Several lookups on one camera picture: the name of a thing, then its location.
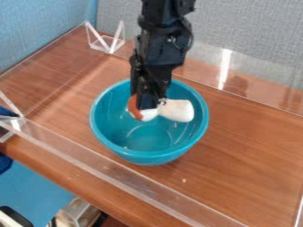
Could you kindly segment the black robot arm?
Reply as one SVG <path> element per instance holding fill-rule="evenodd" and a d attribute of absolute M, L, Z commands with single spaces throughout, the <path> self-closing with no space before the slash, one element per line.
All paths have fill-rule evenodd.
<path fill-rule="evenodd" d="M 197 0 L 142 0 L 131 63 L 131 95 L 139 110 L 155 109 L 173 83 L 173 70 L 183 65 L 194 46 L 186 15 Z"/>

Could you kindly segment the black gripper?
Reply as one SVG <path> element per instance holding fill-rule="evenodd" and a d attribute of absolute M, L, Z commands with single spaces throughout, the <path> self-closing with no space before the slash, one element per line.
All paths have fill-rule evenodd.
<path fill-rule="evenodd" d="M 138 92 L 141 110 L 155 109 L 167 98 L 173 70 L 183 65 L 193 46 L 194 31 L 189 26 L 143 27 L 135 36 L 130 58 L 131 95 Z"/>

